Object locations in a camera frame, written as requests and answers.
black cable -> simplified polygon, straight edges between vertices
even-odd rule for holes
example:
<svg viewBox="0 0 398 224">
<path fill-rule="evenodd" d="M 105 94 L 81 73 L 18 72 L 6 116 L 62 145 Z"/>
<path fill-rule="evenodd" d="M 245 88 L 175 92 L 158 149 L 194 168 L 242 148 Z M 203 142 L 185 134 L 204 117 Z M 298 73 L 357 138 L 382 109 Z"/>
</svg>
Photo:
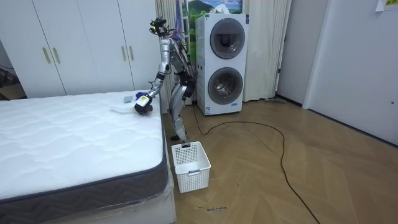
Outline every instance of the black cable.
<svg viewBox="0 0 398 224">
<path fill-rule="evenodd" d="M 14 69 L 14 68 L 5 67 L 3 65 L 0 65 L 0 67 L 7 68 L 7 69 Z"/>
<path fill-rule="evenodd" d="M 321 223 L 319 222 L 319 220 L 316 218 L 316 216 L 312 213 L 312 211 L 311 211 L 311 209 L 308 207 L 308 205 L 307 205 L 307 204 L 304 202 L 304 200 L 301 198 L 301 196 L 300 196 L 300 195 L 294 190 L 294 188 L 291 186 L 291 184 L 290 184 L 290 182 L 289 182 L 289 180 L 288 180 L 288 178 L 287 178 L 287 174 L 286 174 L 286 171 L 285 171 L 285 168 L 284 168 L 284 164 L 283 164 L 283 160 L 284 160 L 284 156 L 285 156 L 285 135 L 282 133 L 282 131 L 280 131 L 279 129 L 277 129 L 277 128 L 275 128 L 275 127 L 269 126 L 269 125 L 267 125 L 267 124 L 262 124 L 262 123 L 257 123 L 257 122 L 251 122 L 251 121 L 228 121 L 228 122 L 224 122 L 224 123 L 221 123 L 221 124 L 219 124 L 219 125 L 216 125 L 216 126 L 210 128 L 206 133 L 203 133 L 203 132 L 201 131 L 201 129 L 200 129 L 200 126 L 199 126 L 199 121 L 198 121 L 198 118 L 197 118 L 197 114 L 196 114 L 196 112 L 195 112 L 195 105 L 193 105 L 192 108 L 193 108 L 193 114 L 195 115 L 195 119 L 196 119 L 196 121 L 197 121 L 198 129 L 199 129 L 199 131 L 200 131 L 200 133 L 201 133 L 202 135 L 207 135 L 208 133 L 210 133 L 211 130 L 213 130 L 213 129 L 215 129 L 215 128 L 221 126 L 221 125 L 224 125 L 224 124 L 231 124 L 231 123 L 258 124 L 258 125 L 263 125 L 263 126 L 266 126 L 266 127 L 268 127 L 268 128 L 272 128 L 272 129 L 278 131 L 278 132 L 280 133 L 280 135 L 282 135 L 282 137 L 283 137 L 283 140 L 282 140 L 282 148 L 283 148 L 283 151 L 282 151 L 282 157 L 280 157 L 280 167 L 282 168 L 282 171 L 283 171 L 283 173 L 284 173 L 286 183 L 287 183 L 287 185 L 290 187 L 290 189 L 292 190 L 292 192 L 298 197 L 298 199 L 300 199 L 300 201 L 303 203 L 303 205 L 305 206 L 305 208 L 307 208 L 307 210 L 310 212 L 310 214 L 311 214 L 311 216 L 313 217 L 313 219 L 314 219 L 318 224 L 321 224 Z"/>
</svg>

washing machine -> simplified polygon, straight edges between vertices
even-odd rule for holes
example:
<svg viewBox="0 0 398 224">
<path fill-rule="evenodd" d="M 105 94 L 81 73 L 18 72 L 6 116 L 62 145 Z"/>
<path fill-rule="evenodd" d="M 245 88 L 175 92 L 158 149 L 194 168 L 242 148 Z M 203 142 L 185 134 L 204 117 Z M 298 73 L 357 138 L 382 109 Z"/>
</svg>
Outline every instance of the washing machine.
<svg viewBox="0 0 398 224">
<path fill-rule="evenodd" d="M 196 20 L 197 100 L 204 115 L 242 110 L 249 15 L 205 14 Z"/>
</svg>

white laundry basket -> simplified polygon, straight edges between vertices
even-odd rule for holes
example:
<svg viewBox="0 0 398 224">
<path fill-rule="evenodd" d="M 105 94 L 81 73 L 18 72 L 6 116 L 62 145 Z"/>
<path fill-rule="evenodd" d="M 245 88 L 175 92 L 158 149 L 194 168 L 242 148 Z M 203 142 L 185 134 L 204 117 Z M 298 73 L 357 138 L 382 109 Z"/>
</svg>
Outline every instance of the white laundry basket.
<svg viewBox="0 0 398 224">
<path fill-rule="evenodd" d="M 174 145 L 172 152 L 181 194 L 209 186 L 211 165 L 200 142 Z"/>
</svg>

cabinet handle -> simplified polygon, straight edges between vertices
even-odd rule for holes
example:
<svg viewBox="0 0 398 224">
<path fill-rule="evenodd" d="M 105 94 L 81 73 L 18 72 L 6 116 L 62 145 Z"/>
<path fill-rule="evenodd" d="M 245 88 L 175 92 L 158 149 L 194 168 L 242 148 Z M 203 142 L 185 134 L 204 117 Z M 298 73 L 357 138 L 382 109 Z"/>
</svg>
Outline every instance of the cabinet handle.
<svg viewBox="0 0 398 224">
<path fill-rule="evenodd" d="M 43 52 L 44 52 L 45 59 L 47 59 L 47 62 L 51 63 L 49 55 L 48 55 L 47 50 L 45 49 L 45 47 L 43 47 Z"/>
<path fill-rule="evenodd" d="M 132 56 L 132 47 L 130 46 L 130 55 L 131 55 L 131 60 L 134 60 L 134 57 Z"/>
<path fill-rule="evenodd" d="M 55 49 L 55 47 L 52 48 L 52 51 L 54 51 L 55 59 L 57 59 L 57 62 L 61 63 L 60 58 L 58 57 L 58 53 L 57 53 L 57 50 Z"/>
<path fill-rule="evenodd" d="M 122 53 L 123 53 L 123 59 L 124 59 L 124 61 L 126 61 L 126 53 L 124 51 L 124 47 L 123 46 L 122 46 Z"/>
</svg>

round glass door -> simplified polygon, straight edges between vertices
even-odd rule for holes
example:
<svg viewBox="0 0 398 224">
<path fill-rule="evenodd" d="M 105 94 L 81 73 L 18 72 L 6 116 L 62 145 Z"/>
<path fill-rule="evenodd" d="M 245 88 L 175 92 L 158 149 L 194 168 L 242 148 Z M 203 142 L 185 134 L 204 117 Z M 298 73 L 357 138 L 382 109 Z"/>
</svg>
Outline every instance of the round glass door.
<svg viewBox="0 0 398 224">
<path fill-rule="evenodd" d="M 208 84 L 210 98 L 220 105 L 234 102 L 242 93 L 242 89 L 242 76 L 233 68 L 219 69 L 211 76 Z"/>
<path fill-rule="evenodd" d="M 244 29 L 236 19 L 220 20 L 210 34 L 211 49 L 222 59 L 236 57 L 243 48 L 244 40 Z"/>
</svg>

